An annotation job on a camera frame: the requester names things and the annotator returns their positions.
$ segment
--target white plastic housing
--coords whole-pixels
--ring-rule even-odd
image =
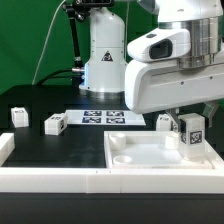
[[[155,61],[155,59],[152,59],[150,57],[151,47],[165,39],[172,42],[172,54],[170,57],[160,58],[160,60],[181,57],[183,55],[186,55],[191,49],[191,37],[188,30],[157,28],[152,32],[147,33],[144,36],[129,43],[128,54],[137,61]]]
[[[46,135],[59,135],[67,127],[68,117],[64,113],[53,114],[44,122]]]
[[[15,128],[28,127],[28,113],[24,107],[14,107],[11,109],[12,122]]]
[[[220,0],[160,0],[158,22],[199,20],[222,14]]]
[[[131,61],[125,75],[125,101],[137,114],[224,98],[224,52],[214,64],[180,70],[177,60]]]
[[[120,17],[106,8],[91,10],[91,57],[85,64],[85,82],[80,89],[124,91],[124,32],[125,25]]]

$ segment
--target white cube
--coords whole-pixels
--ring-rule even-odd
[[[15,128],[28,127],[29,117],[24,107],[14,107],[11,109],[12,122]]]
[[[53,114],[44,122],[46,135],[59,135],[67,127],[68,117],[64,113]]]

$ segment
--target black cable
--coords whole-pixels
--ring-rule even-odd
[[[55,75],[65,73],[65,72],[72,72],[72,69],[66,68],[66,69],[61,69],[61,70],[55,71],[55,72],[51,73],[50,75],[46,76],[45,78],[41,79],[39,82],[37,82],[36,86],[41,86],[48,79],[54,77]]]

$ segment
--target white box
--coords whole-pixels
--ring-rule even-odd
[[[29,117],[24,107],[11,108],[11,116],[15,128],[29,127]]]
[[[64,113],[53,114],[44,122],[46,135],[59,135],[67,127],[68,117]]]
[[[3,133],[0,136],[0,166],[6,161],[15,148],[14,134]]]

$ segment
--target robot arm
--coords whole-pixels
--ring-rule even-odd
[[[127,106],[149,113],[224,98],[220,0],[143,1],[158,28],[128,45]]]

